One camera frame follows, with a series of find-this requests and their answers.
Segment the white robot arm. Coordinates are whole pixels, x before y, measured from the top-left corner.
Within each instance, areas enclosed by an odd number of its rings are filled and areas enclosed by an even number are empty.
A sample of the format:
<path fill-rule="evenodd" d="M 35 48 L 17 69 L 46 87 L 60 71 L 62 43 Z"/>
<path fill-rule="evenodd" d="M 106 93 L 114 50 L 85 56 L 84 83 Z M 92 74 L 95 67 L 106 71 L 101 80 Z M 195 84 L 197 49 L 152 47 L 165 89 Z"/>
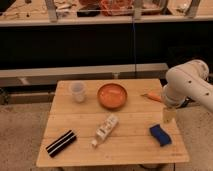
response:
<path fill-rule="evenodd" d="M 167 84 L 161 93 L 163 122 L 171 122 L 186 98 L 190 98 L 213 113 L 213 85 L 206 79 L 209 67 L 202 60 L 191 60 L 170 68 L 165 75 Z"/>

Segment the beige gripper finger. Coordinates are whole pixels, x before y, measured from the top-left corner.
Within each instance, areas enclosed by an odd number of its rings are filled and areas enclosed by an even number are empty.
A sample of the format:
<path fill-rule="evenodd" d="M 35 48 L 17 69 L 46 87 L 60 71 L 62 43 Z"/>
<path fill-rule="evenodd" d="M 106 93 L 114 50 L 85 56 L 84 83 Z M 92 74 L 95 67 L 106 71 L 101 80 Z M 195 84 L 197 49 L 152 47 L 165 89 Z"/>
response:
<path fill-rule="evenodd" d="M 165 123 L 170 123 L 172 119 L 176 116 L 177 110 L 175 108 L 165 107 L 163 109 L 163 121 Z"/>

